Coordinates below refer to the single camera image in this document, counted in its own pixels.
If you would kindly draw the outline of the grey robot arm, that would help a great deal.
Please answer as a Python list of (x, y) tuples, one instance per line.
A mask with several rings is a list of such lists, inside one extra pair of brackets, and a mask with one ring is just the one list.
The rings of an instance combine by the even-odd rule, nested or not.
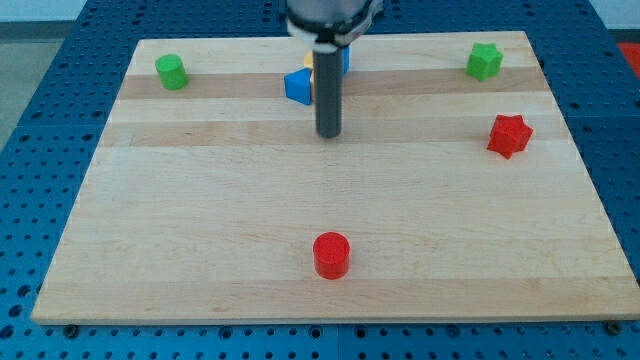
[(371, 27), (383, 0), (290, 0), (290, 35), (308, 43), (313, 57), (315, 130), (325, 139), (342, 132), (344, 51)]

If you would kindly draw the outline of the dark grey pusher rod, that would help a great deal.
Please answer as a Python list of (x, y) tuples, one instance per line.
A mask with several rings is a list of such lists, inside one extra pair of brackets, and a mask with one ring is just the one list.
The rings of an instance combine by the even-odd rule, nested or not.
[(313, 61), (316, 133), (335, 138), (342, 129), (343, 51), (314, 52)]

